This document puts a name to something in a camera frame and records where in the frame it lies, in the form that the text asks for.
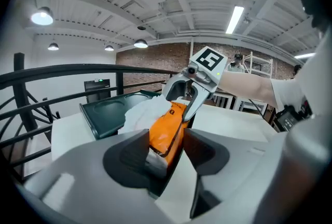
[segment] orange package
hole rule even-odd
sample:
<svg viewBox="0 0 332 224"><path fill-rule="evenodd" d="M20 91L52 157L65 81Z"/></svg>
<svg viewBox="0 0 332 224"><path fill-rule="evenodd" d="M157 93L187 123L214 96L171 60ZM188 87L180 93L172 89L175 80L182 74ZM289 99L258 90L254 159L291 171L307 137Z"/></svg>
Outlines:
<svg viewBox="0 0 332 224"><path fill-rule="evenodd" d="M171 102L171 109L160 117L150 128L150 148L164 158L168 166L172 163L179 148L182 147L184 128L189 121L182 123L185 104Z"/></svg>

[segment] black railing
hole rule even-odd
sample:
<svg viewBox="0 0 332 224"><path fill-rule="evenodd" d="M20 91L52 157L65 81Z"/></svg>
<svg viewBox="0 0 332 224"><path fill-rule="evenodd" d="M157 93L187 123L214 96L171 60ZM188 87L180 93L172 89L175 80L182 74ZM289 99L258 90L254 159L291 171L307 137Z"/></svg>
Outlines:
<svg viewBox="0 0 332 224"><path fill-rule="evenodd" d="M16 60L19 61L19 68L23 67L24 55L23 54L15 54ZM59 77L59 76L68 76L68 75L78 75L78 74L91 74L91 73L116 73L116 86L110 88L103 88L91 91L80 92L76 94L70 94L63 97L59 97L56 99L48 100L47 98L43 99L43 101L39 102L36 98L34 98L28 91L25 89L25 83L34 80L40 80L45 78L52 78L52 77ZM0 90L13 86L14 88L14 97L8 99L3 104L0 105L0 109L6 106L11 101L16 101L18 108L7 111L5 113L0 114L0 120L7 119L7 122L0 130L0 138L5 133L5 130L9 126L10 122L14 119L16 115L20 115L22 119L22 123L20 124L17 132L15 133L14 137L7 139L5 141L0 142L0 149L10 146L9 155L8 155L8 169L12 172L14 178L17 181L23 182L23 165L31 160L34 160L38 157L41 157L47 153L51 152L51 148L46 148L40 150L36 153L31 155L25 156L25 150L27 146L27 140L29 138L33 138L34 136L45 133L47 138L50 140L50 133L52 130L52 123L54 119L59 119L60 114L56 112L56 115L52 114L50 110L50 106L55 103L68 101L72 99L76 99L79 97L84 97L92 94L102 93L105 91L117 91L117 95L122 95L124 89L134 88L134 87L141 87L146 85L152 85L156 83L162 83L165 81L151 81L151 82L144 82L144 83L135 83L130 85L123 85L123 74L124 73L152 73L152 74L167 74L170 77L173 74L177 74L174 71L166 71L161 69L151 69L151 68L143 68L143 67L136 67L136 66L124 66L124 65L107 65L107 64L67 64L67 65L55 65L55 66L46 66L46 67L39 67L33 69L20 69L12 73L0 75ZM27 99L33 101L33 104L30 104ZM32 114L32 111L40 114L41 116L47 118L44 120L38 116ZM30 127L34 127L33 123L28 123L29 121L35 122L36 120L46 123L46 126L41 128L34 128L29 129ZM23 134L19 134L23 126L26 128L27 132ZM12 161L12 153L13 147L15 143L20 141L24 141L23 147L23 156L15 161ZM15 171L15 167L21 165L21 169L19 170L20 173Z"/></svg>

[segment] white ceiling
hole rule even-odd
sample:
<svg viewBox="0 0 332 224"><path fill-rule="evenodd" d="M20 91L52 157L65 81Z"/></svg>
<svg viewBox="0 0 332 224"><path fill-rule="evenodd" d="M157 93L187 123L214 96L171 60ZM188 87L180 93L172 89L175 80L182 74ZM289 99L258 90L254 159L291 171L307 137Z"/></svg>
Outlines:
<svg viewBox="0 0 332 224"><path fill-rule="evenodd" d="M29 5L24 27L42 42L65 42L75 37L108 41L117 51L135 40L150 45L195 42L231 44L259 50L290 64L293 56L314 51L318 35L311 28L300 0L16 0ZM245 8L234 34L225 34L235 5ZM33 11L49 6L55 22L38 26L29 21ZM250 20L244 23L244 17ZM140 31L137 26L144 26Z"/></svg>

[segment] white cloth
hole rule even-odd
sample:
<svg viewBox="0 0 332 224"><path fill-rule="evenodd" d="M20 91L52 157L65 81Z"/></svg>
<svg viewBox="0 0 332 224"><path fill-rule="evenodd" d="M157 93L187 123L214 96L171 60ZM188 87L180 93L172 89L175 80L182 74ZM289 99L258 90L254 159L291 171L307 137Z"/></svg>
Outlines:
<svg viewBox="0 0 332 224"><path fill-rule="evenodd" d="M138 103L125 113L126 121L118 130L118 134L150 129L171 107L172 104L166 100L164 95Z"/></svg>
<svg viewBox="0 0 332 224"><path fill-rule="evenodd" d="M230 63L226 66L226 70L230 72L244 73L244 66L242 64L236 66L230 66Z"/></svg>
<svg viewBox="0 0 332 224"><path fill-rule="evenodd" d="M302 100L305 95L296 78L289 80L271 79L271 83L278 107L276 112L282 111L285 105L292 105L295 111L301 110Z"/></svg>

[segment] dark green tray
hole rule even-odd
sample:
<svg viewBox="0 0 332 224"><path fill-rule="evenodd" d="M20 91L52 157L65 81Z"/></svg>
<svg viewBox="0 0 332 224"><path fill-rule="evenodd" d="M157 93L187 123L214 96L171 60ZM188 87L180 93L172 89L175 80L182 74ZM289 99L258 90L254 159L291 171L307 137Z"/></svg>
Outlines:
<svg viewBox="0 0 332 224"><path fill-rule="evenodd" d="M79 107L94 137L99 140L116 134L118 129L124 125L127 110L159 95L160 93L140 90L84 105L80 103Z"/></svg>

